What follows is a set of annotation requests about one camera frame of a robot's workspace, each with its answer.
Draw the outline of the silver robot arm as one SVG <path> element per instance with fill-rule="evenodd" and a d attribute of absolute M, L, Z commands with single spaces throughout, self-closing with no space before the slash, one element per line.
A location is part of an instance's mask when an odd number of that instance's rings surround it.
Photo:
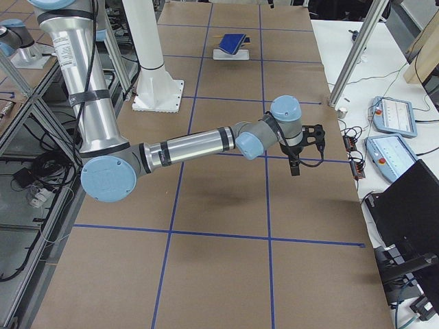
<path fill-rule="evenodd" d="M 277 97 L 254 123 L 142 142 L 140 130 L 147 122 L 140 113 L 177 112 L 184 90 L 184 82 L 165 68 L 152 2 L 123 2 L 140 68 L 132 116 L 115 114 L 97 55 L 98 16 L 104 7 L 97 1 L 33 1 L 32 6 L 40 28 L 51 38 L 75 111 L 75 135 L 82 139 L 75 152 L 84 161 L 80 181 L 91 198 L 118 202 L 131 194 L 141 176 L 156 169 L 233 149 L 253 160 L 279 145 L 292 175 L 304 165 L 300 153 L 305 147 L 313 145 L 324 153 L 323 127 L 302 124 L 299 102 L 289 95 Z"/>

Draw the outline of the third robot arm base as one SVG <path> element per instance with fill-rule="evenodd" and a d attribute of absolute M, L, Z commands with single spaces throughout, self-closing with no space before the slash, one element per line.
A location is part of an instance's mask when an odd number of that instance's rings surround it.
<path fill-rule="evenodd" d="M 1 51 L 18 69 L 43 69 L 54 48 L 37 44 L 23 21 L 7 19 L 1 22 Z"/>

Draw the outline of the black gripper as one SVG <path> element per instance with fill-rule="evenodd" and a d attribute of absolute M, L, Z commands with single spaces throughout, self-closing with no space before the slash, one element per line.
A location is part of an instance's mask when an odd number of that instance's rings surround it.
<path fill-rule="evenodd" d="M 292 176 L 300 175 L 300 160 L 297 158 L 305 147 L 315 145 L 316 149 L 320 153 L 320 157 L 324 157 L 324 137 L 325 131 L 322 125 L 304 125 L 302 127 L 302 136 L 297 143 L 293 142 L 291 138 L 287 139 L 287 145 L 285 145 L 283 142 L 280 142 L 281 151 L 285 155 L 289 156 L 289 167 Z"/>

